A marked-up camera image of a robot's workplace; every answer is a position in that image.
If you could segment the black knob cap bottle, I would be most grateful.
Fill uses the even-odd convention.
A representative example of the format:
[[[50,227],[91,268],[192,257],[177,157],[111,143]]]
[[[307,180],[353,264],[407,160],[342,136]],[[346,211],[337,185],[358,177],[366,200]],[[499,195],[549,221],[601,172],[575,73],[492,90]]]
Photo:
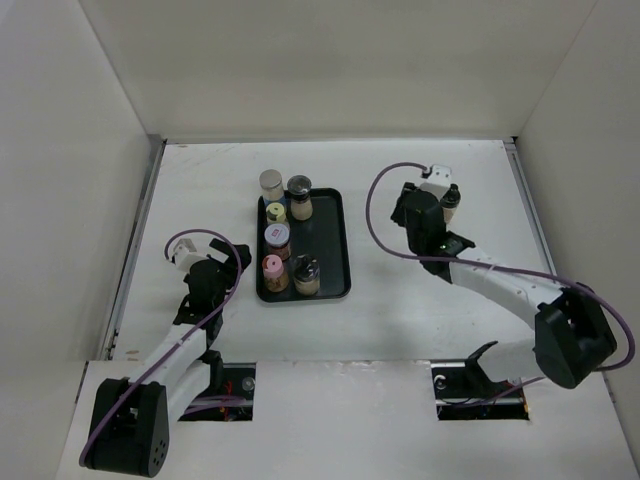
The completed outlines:
[[[294,259],[293,278],[297,292],[304,296],[313,296],[320,289],[320,266],[318,260],[309,254]]]
[[[443,210],[443,217],[446,224],[449,224],[461,201],[461,193],[457,184],[452,183],[449,190],[440,200]]]

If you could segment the pink cap spice bottle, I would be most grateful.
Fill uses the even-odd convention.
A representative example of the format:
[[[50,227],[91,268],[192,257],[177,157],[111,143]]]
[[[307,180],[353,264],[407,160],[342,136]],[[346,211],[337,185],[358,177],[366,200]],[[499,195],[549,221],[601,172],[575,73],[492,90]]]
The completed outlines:
[[[280,293],[288,288],[289,276],[282,259],[269,254],[262,261],[263,278],[266,289],[271,293]]]

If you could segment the yellow cap sauce bottle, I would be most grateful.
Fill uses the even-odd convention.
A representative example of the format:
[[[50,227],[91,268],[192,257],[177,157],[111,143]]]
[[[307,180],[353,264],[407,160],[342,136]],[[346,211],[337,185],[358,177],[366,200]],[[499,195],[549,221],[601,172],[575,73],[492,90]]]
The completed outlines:
[[[288,224],[286,207],[280,202],[269,203],[265,208],[265,214],[268,225]]]

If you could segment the black knob cap bottle front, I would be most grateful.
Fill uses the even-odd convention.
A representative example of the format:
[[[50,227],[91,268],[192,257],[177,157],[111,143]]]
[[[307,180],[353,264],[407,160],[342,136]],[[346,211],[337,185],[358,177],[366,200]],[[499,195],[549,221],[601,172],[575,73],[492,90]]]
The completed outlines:
[[[304,296],[313,296],[320,289],[320,266],[318,260],[309,254],[294,259],[293,278],[297,292]]]

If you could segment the clear dome cap spice bottle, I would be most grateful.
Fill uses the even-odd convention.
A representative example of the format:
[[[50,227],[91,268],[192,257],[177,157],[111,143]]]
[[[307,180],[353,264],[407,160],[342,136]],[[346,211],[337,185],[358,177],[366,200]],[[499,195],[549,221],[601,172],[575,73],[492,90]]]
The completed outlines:
[[[311,180],[305,175],[295,175],[288,180],[287,189],[290,194],[290,210],[293,218],[298,221],[310,219],[313,214]]]

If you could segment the blue label silver cap bottle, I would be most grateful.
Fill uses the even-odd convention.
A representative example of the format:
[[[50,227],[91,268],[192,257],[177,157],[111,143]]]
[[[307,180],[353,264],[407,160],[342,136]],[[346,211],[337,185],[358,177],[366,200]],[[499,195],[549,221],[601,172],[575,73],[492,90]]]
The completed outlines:
[[[259,176],[259,184],[265,206],[273,203],[286,205],[283,178],[279,171],[275,169],[264,170]]]

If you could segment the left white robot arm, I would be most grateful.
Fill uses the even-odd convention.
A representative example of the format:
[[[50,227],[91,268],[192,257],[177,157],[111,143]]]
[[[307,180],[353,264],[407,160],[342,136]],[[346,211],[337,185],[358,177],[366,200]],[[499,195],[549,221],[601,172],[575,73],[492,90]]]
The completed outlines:
[[[107,378],[95,395],[81,467],[153,478],[168,454],[170,431],[199,395],[214,398],[224,387],[221,356],[211,346],[225,305],[235,294],[252,256],[246,244],[233,244],[212,232],[209,246],[220,261],[201,253],[191,230],[173,235],[164,257],[184,272],[188,293],[159,346],[128,377]]]

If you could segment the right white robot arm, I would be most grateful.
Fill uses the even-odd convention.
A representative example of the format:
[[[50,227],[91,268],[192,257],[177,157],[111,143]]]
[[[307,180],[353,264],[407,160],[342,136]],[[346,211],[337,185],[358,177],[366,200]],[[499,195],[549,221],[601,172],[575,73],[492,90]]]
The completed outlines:
[[[500,271],[474,242],[448,230],[432,193],[405,183],[391,219],[405,229],[425,270],[496,303],[533,332],[529,339],[493,340],[473,352],[463,373],[471,393],[487,395],[500,381],[537,376],[574,389],[616,351],[602,307],[584,289]]]

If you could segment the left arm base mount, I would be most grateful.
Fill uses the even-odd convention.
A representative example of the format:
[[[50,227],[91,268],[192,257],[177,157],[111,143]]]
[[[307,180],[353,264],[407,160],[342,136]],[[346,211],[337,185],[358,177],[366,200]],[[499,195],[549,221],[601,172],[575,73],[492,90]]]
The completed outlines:
[[[180,421],[252,421],[255,392],[256,364],[226,363],[219,380],[192,401]]]

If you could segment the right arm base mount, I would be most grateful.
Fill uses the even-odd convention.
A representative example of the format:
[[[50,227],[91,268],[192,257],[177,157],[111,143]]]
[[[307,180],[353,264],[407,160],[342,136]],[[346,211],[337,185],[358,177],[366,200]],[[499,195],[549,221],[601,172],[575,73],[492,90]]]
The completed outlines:
[[[497,341],[489,342],[465,359],[431,363],[435,409],[440,421],[529,420],[523,389],[516,381],[494,382],[478,361]]]

